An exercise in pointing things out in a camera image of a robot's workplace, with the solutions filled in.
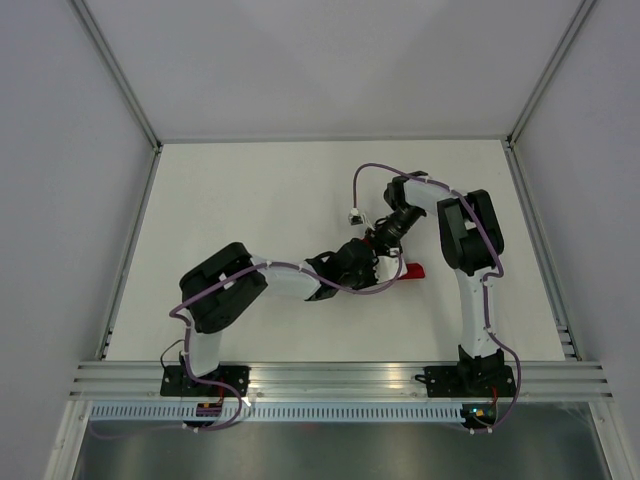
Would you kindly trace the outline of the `red cloth napkin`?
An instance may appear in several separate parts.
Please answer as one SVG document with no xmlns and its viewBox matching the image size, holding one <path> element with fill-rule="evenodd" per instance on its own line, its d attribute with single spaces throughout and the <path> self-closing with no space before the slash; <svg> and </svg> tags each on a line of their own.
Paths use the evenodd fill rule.
<svg viewBox="0 0 640 480">
<path fill-rule="evenodd" d="M 377 283 L 375 278 L 375 273 L 374 273 L 374 267 L 376 266 L 376 263 L 377 263 L 377 257 L 379 255 L 387 254 L 392 248 L 399 248 L 399 247 L 390 247 L 390 248 L 385 246 L 375 247 L 374 244 L 366 238 L 360 238 L 359 242 L 362 243 L 368 250 L 370 250 L 373 255 L 372 259 L 368 260 L 366 266 L 364 267 L 363 278 L 364 278 L 365 284 L 368 287 L 381 285 Z M 404 263 L 405 263 L 405 266 L 408 268 L 408 273 L 402 276 L 399 280 L 419 280 L 419 279 L 425 278 L 425 270 L 421 264 L 407 263 L 405 260 L 404 260 Z"/>
</svg>

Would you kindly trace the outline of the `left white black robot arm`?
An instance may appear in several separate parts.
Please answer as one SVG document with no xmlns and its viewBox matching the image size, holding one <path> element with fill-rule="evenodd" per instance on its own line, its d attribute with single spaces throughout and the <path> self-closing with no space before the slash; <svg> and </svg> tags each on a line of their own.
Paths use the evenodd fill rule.
<svg viewBox="0 0 640 480">
<path fill-rule="evenodd" d="M 190 327 L 184 385 L 198 396 L 216 389 L 222 332 L 259 297 L 321 301 L 341 288 L 365 290 L 379 283 L 378 263 L 371 246 L 358 238 L 291 267 L 253 256 L 241 242 L 227 245 L 179 281 Z"/>
</svg>

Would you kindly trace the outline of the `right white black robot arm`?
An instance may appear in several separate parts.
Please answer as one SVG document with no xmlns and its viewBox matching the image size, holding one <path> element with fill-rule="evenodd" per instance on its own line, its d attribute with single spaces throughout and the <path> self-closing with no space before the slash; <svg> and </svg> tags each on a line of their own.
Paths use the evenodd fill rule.
<svg viewBox="0 0 640 480">
<path fill-rule="evenodd" d="M 391 213 L 376 221 L 366 238 L 375 247 L 396 248 L 422 217 L 436 217 L 441 252 L 453 270 L 461 302 L 462 334 L 454 367 L 426 369 L 428 394 L 484 396 L 512 379 L 504 350 L 492 338 L 493 280 L 503 275 L 504 238 L 490 194 L 463 194 L 429 180 L 422 171 L 398 175 L 383 199 Z"/>
</svg>

